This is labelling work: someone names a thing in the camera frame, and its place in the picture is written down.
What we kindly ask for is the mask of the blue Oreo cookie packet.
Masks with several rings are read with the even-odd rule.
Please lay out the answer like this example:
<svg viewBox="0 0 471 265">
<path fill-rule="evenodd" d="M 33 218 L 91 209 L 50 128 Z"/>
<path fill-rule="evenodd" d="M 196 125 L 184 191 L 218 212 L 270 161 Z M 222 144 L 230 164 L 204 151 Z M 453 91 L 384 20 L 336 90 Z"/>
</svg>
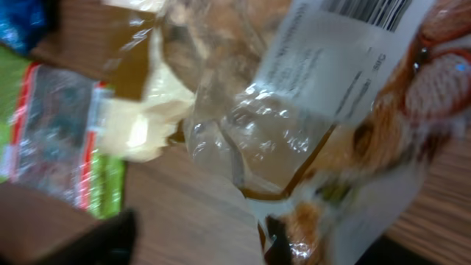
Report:
<svg viewBox="0 0 471 265">
<path fill-rule="evenodd" d="M 1 0 L 1 44 L 25 55 L 43 37 L 48 26 L 41 0 Z"/>
</svg>

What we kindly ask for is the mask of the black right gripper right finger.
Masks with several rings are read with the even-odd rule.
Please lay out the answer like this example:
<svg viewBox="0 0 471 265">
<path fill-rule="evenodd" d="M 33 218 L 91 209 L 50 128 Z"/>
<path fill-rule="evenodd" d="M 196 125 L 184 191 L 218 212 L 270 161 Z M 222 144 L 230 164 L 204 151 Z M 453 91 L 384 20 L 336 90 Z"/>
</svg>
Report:
<svg viewBox="0 0 471 265">
<path fill-rule="evenodd" d="M 266 251 L 264 259 L 267 265 L 292 265 L 290 241 L 287 236 L 287 224 L 281 218 L 266 217 L 266 227 L 271 247 Z"/>
</svg>

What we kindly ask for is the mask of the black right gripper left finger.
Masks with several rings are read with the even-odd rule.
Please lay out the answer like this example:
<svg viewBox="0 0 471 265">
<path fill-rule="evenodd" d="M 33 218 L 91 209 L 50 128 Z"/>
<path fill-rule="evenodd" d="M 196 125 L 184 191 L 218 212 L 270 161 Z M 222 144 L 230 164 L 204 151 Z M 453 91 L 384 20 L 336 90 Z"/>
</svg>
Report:
<svg viewBox="0 0 471 265">
<path fill-rule="evenodd" d="M 125 210 L 36 261 L 37 265 L 130 265 L 137 214 Z"/>
</svg>

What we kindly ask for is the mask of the beige nut snack pouch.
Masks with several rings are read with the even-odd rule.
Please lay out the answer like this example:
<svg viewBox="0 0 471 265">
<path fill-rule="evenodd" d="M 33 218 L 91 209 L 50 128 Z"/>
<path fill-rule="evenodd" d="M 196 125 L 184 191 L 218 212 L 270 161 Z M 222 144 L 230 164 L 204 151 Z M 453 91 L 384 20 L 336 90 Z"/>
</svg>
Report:
<svg viewBox="0 0 471 265">
<path fill-rule="evenodd" d="M 196 94 L 188 152 L 292 264 L 354 264 L 470 120 L 470 2 L 171 1 L 164 56 Z"/>
</svg>

